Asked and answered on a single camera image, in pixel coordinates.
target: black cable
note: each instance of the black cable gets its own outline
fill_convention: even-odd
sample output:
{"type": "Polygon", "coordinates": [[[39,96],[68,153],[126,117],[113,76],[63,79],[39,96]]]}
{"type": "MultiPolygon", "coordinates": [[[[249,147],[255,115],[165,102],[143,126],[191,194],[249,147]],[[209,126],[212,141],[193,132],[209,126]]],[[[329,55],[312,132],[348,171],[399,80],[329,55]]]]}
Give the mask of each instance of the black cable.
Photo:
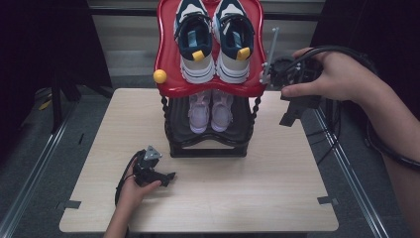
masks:
{"type": "Polygon", "coordinates": [[[323,142],[323,141],[325,141],[325,140],[327,140],[327,138],[322,138],[321,140],[319,140],[319,141],[316,141],[316,142],[313,142],[313,143],[311,143],[311,144],[309,144],[310,146],[314,146],[314,145],[316,145],[316,144],[319,144],[319,143],[321,143],[321,142],[323,142]]]}
{"type": "MultiPolygon", "coordinates": [[[[337,110],[338,110],[338,107],[340,106],[341,107],[341,102],[340,101],[337,101],[337,103],[339,103],[339,104],[337,104],[337,106],[336,106],[336,112],[337,112],[337,110]]],[[[339,121],[339,118],[341,117],[341,115],[340,115],[340,113],[337,115],[337,113],[335,113],[335,120],[334,120],[334,122],[333,122],[333,126],[334,126],[334,128],[336,128],[336,126],[337,126],[337,123],[338,123],[338,121],[339,121]]],[[[325,133],[325,132],[327,132],[328,130],[327,129],[321,129],[321,130],[319,130],[319,131],[315,131],[315,132],[312,132],[312,133],[309,133],[309,134],[306,134],[306,137],[311,137],[311,136],[316,136],[316,135],[319,135],[319,134],[321,134],[321,133],[325,133]]]]}
{"type": "MultiPolygon", "coordinates": [[[[298,63],[303,62],[304,60],[310,59],[314,57],[317,54],[324,53],[324,52],[339,52],[343,53],[347,56],[352,57],[354,60],[358,61],[361,65],[369,69],[372,73],[375,75],[378,75],[377,69],[373,65],[373,63],[368,59],[367,55],[361,54],[359,52],[356,52],[354,50],[344,48],[344,47],[337,47],[337,46],[324,46],[324,47],[316,47],[313,48],[306,53],[304,53],[300,58],[293,61],[291,64],[289,64],[280,74],[287,74],[291,69],[293,69],[298,63]]],[[[373,145],[373,147],[383,154],[387,155],[388,157],[392,158],[396,162],[398,162],[400,165],[410,168],[415,171],[420,171],[420,163],[406,158],[402,155],[399,155],[398,153],[394,152],[392,149],[387,147],[381,140],[377,137],[376,133],[372,129],[370,122],[367,120],[367,138],[370,141],[370,143],[373,145]]],[[[321,160],[317,163],[321,163],[324,158],[334,149],[338,142],[338,136],[337,140],[334,141],[332,147],[330,150],[326,153],[326,155],[321,158],[321,160]]]]}
{"type": "Polygon", "coordinates": [[[340,134],[341,134],[341,127],[342,127],[342,123],[341,123],[341,102],[337,103],[337,108],[336,108],[336,117],[338,120],[338,132],[337,132],[337,136],[336,139],[334,139],[333,145],[331,145],[330,149],[325,153],[325,155],[323,157],[321,157],[321,159],[319,161],[317,161],[316,165],[319,166],[321,165],[321,163],[324,161],[325,158],[327,158],[328,155],[330,155],[330,153],[334,150],[334,148],[336,148],[337,144],[339,143],[340,140],[340,134]]]}
{"type": "Polygon", "coordinates": [[[130,165],[133,163],[133,160],[137,157],[137,155],[139,154],[139,152],[137,152],[129,161],[129,163],[126,166],[126,169],[123,172],[123,175],[121,176],[120,181],[118,182],[118,185],[116,187],[116,191],[115,191],[115,205],[117,205],[118,203],[118,199],[120,198],[120,192],[121,192],[121,188],[123,188],[124,182],[126,181],[126,179],[128,177],[126,177],[126,173],[130,168],[130,165]]]}
{"type": "Polygon", "coordinates": [[[136,177],[136,175],[135,174],[130,174],[129,176],[127,176],[126,178],[124,178],[124,182],[126,182],[126,180],[129,178],[129,177],[136,177]]]}
{"type": "Polygon", "coordinates": [[[392,149],[387,147],[377,136],[373,127],[371,126],[370,122],[367,122],[367,139],[369,140],[370,144],[380,151],[381,153],[385,154],[386,156],[390,157],[400,165],[404,167],[408,167],[415,171],[420,171],[420,163],[399,155],[398,153],[394,152],[392,149]]]}

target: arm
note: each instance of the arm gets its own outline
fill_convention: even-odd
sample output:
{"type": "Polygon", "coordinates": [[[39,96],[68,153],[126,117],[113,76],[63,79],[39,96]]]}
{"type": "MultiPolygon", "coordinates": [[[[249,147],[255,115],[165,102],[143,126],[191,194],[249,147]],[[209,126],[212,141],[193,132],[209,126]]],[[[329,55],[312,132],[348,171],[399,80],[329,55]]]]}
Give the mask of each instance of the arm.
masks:
{"type": "Polygon", "coordinates": [[[127,171],[126,181],[124,182],[123,188],[121,189],[120,198],[115,208],[114,214],[112,215],[111,221],[109,222],[108,228],[104,234],[104,238],[112,237],[125,237],[127,232],[127,226],[131,219],[133,212],[142,203],[145,195],[149,194],[160,186],[160,181],[154,181],[146,186],[138,186],[135,182],[135,178],[130,176],[133,173],[133,161],[132,165],[127,171]]]}
{"type": "MultiPolygon", "coordinates": [[[[296,52],[299,57],[309,49],[296,52]]],[[[309,83],[286,86],[284,96],[322,95],[352,100],[367,114],[376,134],[400,155],[420,162],[420,123],[392,88],[352,58],[339,53],[315,56],[324,66],[309,83]]],[[[420,173],[384,157],[399,207],[413,235],[420,237],[420,173]]]]}

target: white sneaker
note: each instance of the white sneaker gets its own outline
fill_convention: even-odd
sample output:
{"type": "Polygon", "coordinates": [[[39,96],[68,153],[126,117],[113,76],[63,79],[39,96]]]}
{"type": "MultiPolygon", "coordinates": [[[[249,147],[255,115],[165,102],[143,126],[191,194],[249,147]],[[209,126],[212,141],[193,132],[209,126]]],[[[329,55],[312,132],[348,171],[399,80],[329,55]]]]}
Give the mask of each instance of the white sneaker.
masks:
{"type": "Polygon", "coordinates": [[[210,20],[201,0],[182,0],[176,10],[174,37],[182,76],[190,83],[207,82],[215,73],[210,20]]]}
{"type": "Polygon", "coordinates": [[[242,83],[250,73],[254,28],[238,0],[221,0],[213,16],[213,34],[220,44],[216,71],[225,82],[242,83]]]}
{"type": "Polygon", "coordinates": [[[203,133],[209,123],[210,90],[189,96],[189,127],[195,134],[203,133]]]}
{"type": "Polygon", "coordinates": [[[231,106],[234,102],[234,96],[224,91],[213,89],[212,97],[211,127],[217,132],[224,132],[233,120],[231,106]]]}

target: shoe rack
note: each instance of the shoe rack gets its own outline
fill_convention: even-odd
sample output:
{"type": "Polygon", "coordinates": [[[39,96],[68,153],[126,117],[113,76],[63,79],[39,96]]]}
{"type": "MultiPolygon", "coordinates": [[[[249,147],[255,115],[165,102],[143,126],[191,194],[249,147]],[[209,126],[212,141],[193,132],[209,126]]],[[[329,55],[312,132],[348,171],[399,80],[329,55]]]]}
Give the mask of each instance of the shoe rack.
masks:
{"type": "MultiPolygon", "coordinates": [[[[213,16],[219,0],[202,0],[210,16],[213,16]]],[[[164,77],[157,80],[164,112],[164,131],[169,141],[172,157],[244,157],[254,132],[257,111],[265,84],[260,83],[265,54],[263,51],[263,8],[258,0],[241,0],[253,24],[254,52],[250,59],[250,75],[244,83],[232,84],[222,81],[217,74],[213,79],[200,84],[187,82],[180,71],[180,54],[173,39],[174,9],[179,1],[160,0],[157,6],[157,20],[160,33],[155,70],[160,69],[164,77]],[[208,126],[202,134],[195,134],[189,128],[189,95],[208,89],[220,89],[234,95],[231,107],[233,122],[224,132],[216,132],[208,126]],[[253,110],[250,97],[255,97],[253,110]],[[215,140],[231,149],[188,149],[204,140],[215,140]]],[[[213,41],[212,56],[219,54],[219,45],[213,41]]]]}

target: yellow ball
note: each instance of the yellow ball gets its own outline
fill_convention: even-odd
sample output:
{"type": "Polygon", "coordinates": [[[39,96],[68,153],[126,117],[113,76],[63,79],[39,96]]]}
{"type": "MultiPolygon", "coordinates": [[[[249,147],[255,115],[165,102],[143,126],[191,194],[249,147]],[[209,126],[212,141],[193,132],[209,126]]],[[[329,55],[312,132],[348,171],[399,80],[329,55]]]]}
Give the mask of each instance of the yellow ball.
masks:
{"type": "Polygon", "coordinates": [[[164,83],[166,81],[166,72],[162,69],[158,69],[154,72],[154,80],[156,83],[164,83]]]}

